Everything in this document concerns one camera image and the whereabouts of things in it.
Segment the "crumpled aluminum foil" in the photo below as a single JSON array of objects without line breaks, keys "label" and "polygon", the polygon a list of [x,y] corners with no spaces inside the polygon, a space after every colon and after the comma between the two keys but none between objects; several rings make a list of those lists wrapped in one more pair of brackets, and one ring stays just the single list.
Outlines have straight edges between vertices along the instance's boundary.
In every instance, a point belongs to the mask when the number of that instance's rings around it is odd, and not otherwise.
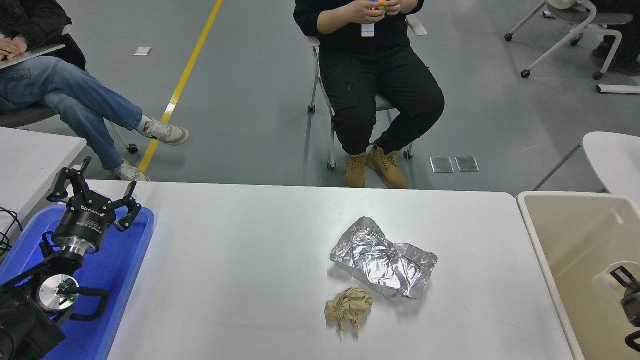
[{"label": "crumpled aluminum foil", "polygon": [[362,217],[343,235],[330,259],[387,299],[419,299],[438,257],[407,244],[387,240],[375,221]]}]

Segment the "yellow line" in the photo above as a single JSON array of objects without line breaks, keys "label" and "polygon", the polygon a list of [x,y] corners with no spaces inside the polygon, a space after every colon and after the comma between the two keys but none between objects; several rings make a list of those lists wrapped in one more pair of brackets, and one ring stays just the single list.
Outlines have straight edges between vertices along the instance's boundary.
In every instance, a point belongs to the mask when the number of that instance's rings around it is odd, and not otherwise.
[{"label": "yellow line", "polygon": [[[216,6],[213,8],[213,11],[209,16],[209,20],[207,21],[207,24],[204,26],[204,29],[202,30],[202,34],[200,34],[198,43],[196,44],[195,49],[193,49],[193,53],[191,53],[191,58],[187,63],[187,67],[184,69],[184,72],[182,73],[182,77],[180,78],[180,81],[178,82],[178,86],[176,86],[175,91],[173,92],[173,96],[171,96],[171,101],[169,102],[169,105],[166,106],[166,110],[164,111],[164,115],[162,116],[162,122],[169,122],[169,120],[171,120],[171,116],[173,115],[173,110],[178,104],[178,100],[180,100],[182,91],[184,90],[185,85],[187,85],[187,80],[189,80],[191,71],[193,70],[193,67],[196,64],[196,61],[198,61],[198,57],[200,56],[200,51],[202,50],[202,47],[204,46],[204,42],[207,40],[207,37],[209,36],[209,30],[211,30],[211,26],[213,25],[213,22],[216,20],[216,16],[218,16],[218,12],[220,11],[222,2],[223,0],[218,0],[216,2]],[[147,169],[149,168],[149,163],[151,163],[151,159],[154,157],[154,154],[156,153],[158,143],[159,142],[157,140],[151,140],[151,142],[149,143],[149,147],[147,147],[147,151],[145,152],[144,157],[142,157],[142,161],[140,162],[140,166],[138,167],[140,171],[146,172]]]}]

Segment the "hand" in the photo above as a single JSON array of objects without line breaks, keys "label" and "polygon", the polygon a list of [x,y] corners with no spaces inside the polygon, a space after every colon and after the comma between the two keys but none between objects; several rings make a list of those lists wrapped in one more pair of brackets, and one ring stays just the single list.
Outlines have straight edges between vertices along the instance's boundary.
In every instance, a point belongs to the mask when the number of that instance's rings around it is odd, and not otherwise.
[{"label": "hand", "polygon": [[402,7],[401,0],[388,0],[388,1],[382,2],[381,4],[385,6],[388,16],[395,16],[399,14],[400,9]]},{"label": "hand", "polygon": [[384,10],[373,10],[376,4],[370,0],[354,0],[344,9],[348,16],[349,22],[356,24],[375,24],[385,18]]},{"label": "hand", "polygon": [[10,38],[0,38],[0,60],[12,59],[22,54],[20,47]]},{"label": "hand", "polygon": [[27,41],[27,39],[22,37],[22,35],[18,35],[17,37],[13,38],[13,43],[20,48],[20,54],[23,54],[29,48],[29,42]]}]

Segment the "seated person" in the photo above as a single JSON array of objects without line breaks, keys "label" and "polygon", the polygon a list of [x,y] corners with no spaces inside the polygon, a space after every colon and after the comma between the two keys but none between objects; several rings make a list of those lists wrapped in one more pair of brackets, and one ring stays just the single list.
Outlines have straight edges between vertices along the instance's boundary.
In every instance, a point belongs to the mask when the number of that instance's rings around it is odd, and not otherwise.
[{"label": "seated person", "polygon": [[[148,181],[139,169],[124,160],[115,149],[104,119],[147,138],[168,145],[187,142],[189,132],[142,114],[142,109],[104,87],[84,68],[84,56],[70,37],[62,37],[70,23],[55,0],[5,0],[0,3],[0,60],[43,44],[72,44],[51,53],[61,58],[40,56],[0,70],[0,111],[44,104],[60,114],[60,119],[100,158],[102,167],[121,180]],[[75,65],[64,61],[69,59]]]},{"label": "seated person", "polygon": [[[607,29],[618,30],[622,34],[622,42],[616,51],[609,70],[627,76],[640,76],[640,0],[591,0],[598,13],[629,13],[634,19],[626,25],[610,25]],[[597,49],[591,54],[602,66],[613,46],[615,37],[607,35]]]},{"label": "seated person", "polygon": [[[372,10],[384,4],[384,10]],[[406,188],[395,156],[424,135],[444,111],[444,95],[431,71],[413,52],[406,14],[424,0],[296,0],[294,18],[308,37],[320,39],[320,69],[335,116],[334,129],[349,155],[348,187],[365,186],[365,165],[389,188]],[[372,29],[373,36],[367,37]],[[379,93],[400,115],[373,143]]]}]

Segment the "gray floor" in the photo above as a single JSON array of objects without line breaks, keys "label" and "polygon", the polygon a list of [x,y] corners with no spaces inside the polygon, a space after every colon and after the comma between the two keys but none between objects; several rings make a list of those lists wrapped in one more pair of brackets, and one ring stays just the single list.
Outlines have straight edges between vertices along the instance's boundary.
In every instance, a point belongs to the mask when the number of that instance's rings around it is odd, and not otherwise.
[{"label": "gray floor", "polygon": [[[589,52],[600,39],[586,35],[522,79],[520,71],[568,31],[535,16],[512,42],[504,35],[539,2],[428,1],[418,14],[429,35],[412,37],[416,53],[445,92],[440,121],[415,142],[415,158],[398,159],[416,189],[529,191],[592,131],[640,135],[636,95],[600,95],[597,83],[640,85],[615,73],[594,81]],[[72,34],[89,71],[105,85],[161,117],[215,1],[60,0],[74,20]],[[171,122],[191,130],[189,144],[159,146],[147,174],[154,181],[344,186],[346,155],[328,172],[328,111],[321,96],[307,115],[312,55],[292,18],[294,1],[256,6],[226,0],[187,82]],[[134,57],[137,47],[153,47]],[[388,125],[380,113],[376,132]],[[28,127],[72,135],[59,119]],[[142,159],[148,140],[127,133]],[[93,154],[90,149],[80,158]],[[475,156],[480,173],[434,174],[430,156]],[[113,179],[96,160],[92,179]],[[367,173],[367,186],[383,188]],[[543,188],[599,192],[579,151]]]}]

